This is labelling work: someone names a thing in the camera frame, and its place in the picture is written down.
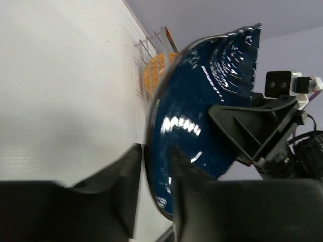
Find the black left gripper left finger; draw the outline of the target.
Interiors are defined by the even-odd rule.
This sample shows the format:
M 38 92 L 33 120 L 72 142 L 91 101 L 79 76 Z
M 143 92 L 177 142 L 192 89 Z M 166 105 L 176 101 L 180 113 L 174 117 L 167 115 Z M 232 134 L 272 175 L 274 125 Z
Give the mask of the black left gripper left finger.
M 1 182 L 1 241 L 129 241 L 134 237 L 142 147 L 73 187 Z

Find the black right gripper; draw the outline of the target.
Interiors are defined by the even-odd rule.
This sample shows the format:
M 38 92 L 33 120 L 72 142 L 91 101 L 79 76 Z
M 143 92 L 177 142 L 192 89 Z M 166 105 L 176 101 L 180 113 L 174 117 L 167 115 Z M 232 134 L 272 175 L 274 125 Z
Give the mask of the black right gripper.
M 288 137 L 307 118 L 295 97 L 264 98 L 265 105 L 233 107 L 214 105 L 208 115 L 230 142 L 236 159 L 252 163 L 262 178 L 322 180 L 322 131 Z

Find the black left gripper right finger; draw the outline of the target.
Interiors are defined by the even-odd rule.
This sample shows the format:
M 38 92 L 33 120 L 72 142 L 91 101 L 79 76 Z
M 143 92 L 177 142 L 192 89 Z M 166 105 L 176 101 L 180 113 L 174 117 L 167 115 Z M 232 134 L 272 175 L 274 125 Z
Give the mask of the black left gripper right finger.
M 322 183 L 217 181 L 169 148 L 176 241 L 322 241 Z

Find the dark blue leaf plate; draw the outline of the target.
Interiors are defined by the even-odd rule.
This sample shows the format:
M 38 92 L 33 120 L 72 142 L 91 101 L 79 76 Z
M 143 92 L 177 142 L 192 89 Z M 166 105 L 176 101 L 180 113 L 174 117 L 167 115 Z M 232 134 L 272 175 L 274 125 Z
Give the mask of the dark blue leaf plate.
M 163 75 L 148 112 L 144 163 L 152 198 L 164 218 L 173 219 L 170 146 L 215 178 L 235 161 L 232 148 L 216 136 L 208 110 L 251 105 L 261 32 L 257 23 L 197 39 Z

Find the tan woven round plate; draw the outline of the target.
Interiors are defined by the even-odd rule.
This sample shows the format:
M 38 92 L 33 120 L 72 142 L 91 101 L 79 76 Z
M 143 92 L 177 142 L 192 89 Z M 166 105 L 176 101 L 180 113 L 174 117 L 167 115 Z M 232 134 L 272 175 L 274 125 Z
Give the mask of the tan woven round plate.
M 144 69 L 143 79 L 144 86 L 149 95 L 154 95 L 158 87 L 159 80 L 165 71 L 166 67 L 163 54 L 159 54 L 148 62 Z

